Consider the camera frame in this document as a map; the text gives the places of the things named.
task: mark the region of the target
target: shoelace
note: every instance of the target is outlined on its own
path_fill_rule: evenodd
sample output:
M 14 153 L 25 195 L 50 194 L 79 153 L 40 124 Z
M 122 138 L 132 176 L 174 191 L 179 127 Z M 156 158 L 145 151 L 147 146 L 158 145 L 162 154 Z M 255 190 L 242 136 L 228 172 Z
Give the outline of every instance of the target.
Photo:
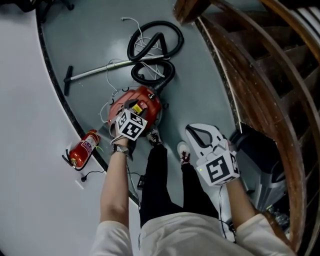
M 151 137 L 152 137 L 152 139 L 154 140 L 155 143 L 159 142 L 159 137 L 158 137 L 158 135 L 156 133 L 152 133 Z
M 181 160 L 182 160 L 181 165 L 188 164 L 190 162 L 190 154 L 188 154 L 188 156 L 187 156 L 187 152 L 186 151 L 182 151 Z

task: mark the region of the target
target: black and white marker cube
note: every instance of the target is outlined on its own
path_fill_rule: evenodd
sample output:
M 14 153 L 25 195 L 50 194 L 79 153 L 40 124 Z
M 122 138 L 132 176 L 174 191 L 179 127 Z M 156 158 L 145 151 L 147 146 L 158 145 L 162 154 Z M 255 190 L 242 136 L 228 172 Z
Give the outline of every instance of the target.
M 209 186 L 222 186 L 240 176 L 235 156 L 226 149 L 196 169 Z
M 116 119 L 119 134 L 135 141 L 144 131 L 147 121 L 125 109 L 122 115 Z

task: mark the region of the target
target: yellow sticker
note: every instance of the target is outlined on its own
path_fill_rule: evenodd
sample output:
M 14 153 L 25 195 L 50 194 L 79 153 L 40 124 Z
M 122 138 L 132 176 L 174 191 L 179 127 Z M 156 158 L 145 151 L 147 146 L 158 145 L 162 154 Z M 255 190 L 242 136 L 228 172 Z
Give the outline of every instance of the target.
M 139 107 L 138 104 L 135 104 L 135 105 L 132 107 L 132 109 L 133 109 L 136 113 L 138 113 L 138 114 L 140 114 L 141 111 L 142 111 L 142 108 Z

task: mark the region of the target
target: person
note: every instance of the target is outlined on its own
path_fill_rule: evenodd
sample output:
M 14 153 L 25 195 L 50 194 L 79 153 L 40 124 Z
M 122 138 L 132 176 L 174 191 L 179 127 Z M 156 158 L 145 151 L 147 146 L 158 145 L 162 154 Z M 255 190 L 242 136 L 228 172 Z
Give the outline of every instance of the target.
M 236 243 L 222 235 L 219 214 L 190 164 L 190 150 L 178 144 L 183 179 L 183 207 L 167 191 L 167 149 L 159 132 L 147 136 L 150 151 L 140 208 L 140 254 L 143 256 L 294 256 L 276 237 L 262 214 L 256 214 L 239 179 L 226 184 Z M 128 147 L 128 139 L 115 142 Z M 133 255 L 129 234 L 127 156 L 116 151 L 110 159 L 100 201 L 100 224 L 91 256 Z

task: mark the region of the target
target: white sleeve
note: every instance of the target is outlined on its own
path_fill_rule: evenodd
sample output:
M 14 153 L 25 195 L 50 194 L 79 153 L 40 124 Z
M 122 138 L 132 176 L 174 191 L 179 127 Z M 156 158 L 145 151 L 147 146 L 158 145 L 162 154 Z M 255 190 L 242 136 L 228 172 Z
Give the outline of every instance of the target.
M 132 256 L 129 229 L 116 221 L 101 222 L 96 230 L 90 256 Z
M 267 219 L 258 214 L 236 230 L 236 242 L 255 256 L 295 256 L 274 233 Z

